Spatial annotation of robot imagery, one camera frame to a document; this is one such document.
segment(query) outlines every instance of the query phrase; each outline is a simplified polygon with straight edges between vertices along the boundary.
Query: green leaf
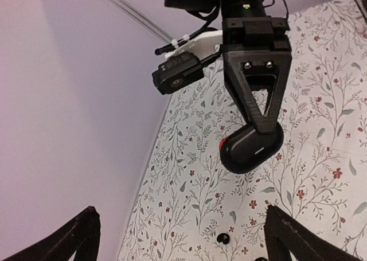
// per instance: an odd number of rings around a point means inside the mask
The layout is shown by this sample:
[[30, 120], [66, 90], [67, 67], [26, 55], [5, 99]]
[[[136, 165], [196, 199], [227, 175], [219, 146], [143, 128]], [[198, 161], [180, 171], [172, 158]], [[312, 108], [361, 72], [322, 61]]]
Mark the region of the green leaf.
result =
[[342, 111], [342, 115], [350, 115], [354, 112], [354, 109], [346, 109]]
[[290, 205], [292, 205], [292, 195], [289, 191], [287, 191], [287, 199]]
[[325, 102], [325, 105], [328, 106], [328, 108], [331, 108], [331, 109], [334, 108], [334, 104], [333, 103]]
[[357, 69], [358, 69], [358, 70], [360, 70], [360, 71], [362, 70], [362, 69], [361, 69], [361, 66], [360, 66], [358, 63], [353, 62], [353, 63], [351, 64], [351, 66], [352, 66], [352, 67], [357, 68]]
[[352, 159], [349, 159], [349, 170], [353, 176], [357, 175], [357, 169], [352, 164]]
[[261, 192], [265, 192], [265, 193], [273, 193], [275, 192], [275, 188], [272, 186], [269, 186], [268, 188], [265, 188], [264, 190], [262, 190]]
[[353, 216], [357, 214], [361, 214], [367, 208], [367, 202], [363, 202], [360, 206], [354, 211]]
[[236, 212], [234, 212], [234, 211], [231, 211], [231, 212], [229, 213], [229, 215], [230, 215], [230, 217], [232, 217], [232, 219], [233, 219], [233, 222], [234, 222], [234, 223], [236, 223], [236, 220], [237, 220], [237, 217], [236, 217]]
[[341, 127], [339, 127], [338, 134], [337, 134], [338, 136], [340, 136], [341, 132], [343, 131], [344, 123], [341, 125]]
[[317, 138], [319, 139], [319, 138], [321, 138], [322, 137], [322, 135], [323, 135], [323, 133], [325, 133], [325, 128], [321, 128], [320, 129], [320, 131], [319, 131], [319, 133], [317, 134]]
[[186, 188], [186, 182], [183, 183], [183, 185], [181, 186], [181, 188], [179, 189], [180, 192], [184, 192]]

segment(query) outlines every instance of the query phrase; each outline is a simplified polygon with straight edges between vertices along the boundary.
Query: clear plastic tube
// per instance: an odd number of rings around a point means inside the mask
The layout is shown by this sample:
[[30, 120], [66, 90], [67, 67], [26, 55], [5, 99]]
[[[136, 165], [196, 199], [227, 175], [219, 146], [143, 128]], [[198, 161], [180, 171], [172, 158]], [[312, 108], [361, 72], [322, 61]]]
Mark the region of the clear plastic tube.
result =
[[144, 14], [139, 12], [131, 4], [125, 0], [107, 0], [112, 5], [116, 6], [118, 9], [130, 16], [134, 21], [146, 28], [150, 33], [158, 37], [165, 43], [170, 43], [172, 41], [172, 36], [159, 27], [156, 23], [146, 17]]

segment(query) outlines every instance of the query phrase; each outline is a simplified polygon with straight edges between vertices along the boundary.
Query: zip tie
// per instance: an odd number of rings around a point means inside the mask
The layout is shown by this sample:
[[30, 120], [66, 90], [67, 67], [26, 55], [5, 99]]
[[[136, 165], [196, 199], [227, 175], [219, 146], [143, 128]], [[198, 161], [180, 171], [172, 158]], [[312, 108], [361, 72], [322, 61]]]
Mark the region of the zip tie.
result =
[[190, 36], [188, 34], [184, 35], [183, 37], [183, 40], [189, 42], [190, 41]]
[[173, 46], [176, 50], [179, 48], [179, 46], [178, 46], [178, 41], [177, 41], [176, 39], [173, 39], [173, 40], [171, 41], [171, 44], [172, 44], [172, 46]]

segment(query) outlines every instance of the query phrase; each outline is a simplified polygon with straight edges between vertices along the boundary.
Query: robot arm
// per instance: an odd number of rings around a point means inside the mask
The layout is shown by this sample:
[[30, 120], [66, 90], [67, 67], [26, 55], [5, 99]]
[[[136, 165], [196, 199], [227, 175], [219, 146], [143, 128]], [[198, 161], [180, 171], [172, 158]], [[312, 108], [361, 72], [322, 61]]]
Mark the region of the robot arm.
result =
[[[158, 90], [172, 94], [203, 78], [203, 68], [222, 56], [225, 86], [247, 123], [225, 138], [220, 148], [222, 164], [237, 174], [253, 170], [283, 144], [277, 119], [292, 60], [286, 35], [288, 13], [286, 18], [269, 17], [263, 1], [166, 0], [166, 6], [186, 9], [208, 21], [192, 36], [163, 47], [169, 50], [167, 61], [153, 73]], [[219, 7], [222, 30], [206, 32]], [[213, 13], [206, 18], [200, 14], [210, 11]], [[252, 94], [261, 89], [268, 91], [264, 114]]]

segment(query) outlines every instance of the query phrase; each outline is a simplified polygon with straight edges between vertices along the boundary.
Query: screw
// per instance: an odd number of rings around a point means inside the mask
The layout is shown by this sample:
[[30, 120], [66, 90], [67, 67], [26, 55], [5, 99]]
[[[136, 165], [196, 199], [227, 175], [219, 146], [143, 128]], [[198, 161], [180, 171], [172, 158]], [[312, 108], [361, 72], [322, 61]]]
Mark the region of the screw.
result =
[[248, 70], [251, 68], [251, 63], [250, 62], [246, 62], [245, 63], [245, 69]]

